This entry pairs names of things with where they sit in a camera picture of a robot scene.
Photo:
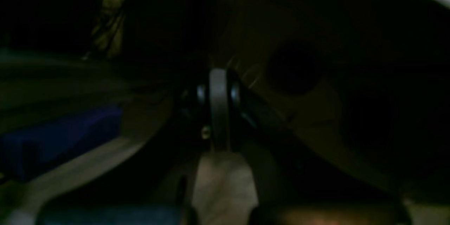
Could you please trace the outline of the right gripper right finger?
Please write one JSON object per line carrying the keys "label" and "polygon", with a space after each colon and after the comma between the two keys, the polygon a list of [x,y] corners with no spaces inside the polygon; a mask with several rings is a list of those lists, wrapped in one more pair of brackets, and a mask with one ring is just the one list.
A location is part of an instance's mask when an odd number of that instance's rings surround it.
{"label": "right gripper right finger", "polygon": [[243,156],[257,192],[246,224],[411,224],[398,198],[321,158],[231,70],[225,101],[225,150]]}

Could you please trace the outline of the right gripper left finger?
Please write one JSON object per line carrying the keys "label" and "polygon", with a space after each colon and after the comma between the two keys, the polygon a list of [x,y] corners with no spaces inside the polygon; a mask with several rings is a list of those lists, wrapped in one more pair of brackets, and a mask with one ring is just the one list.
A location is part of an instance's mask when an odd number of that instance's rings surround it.
{"label": "right gripper left finger", "polygon": [[100,178],[46,204],[37,225],[191,225],[200,156],[225,150],[225,70],[185,89],[170,119]]}

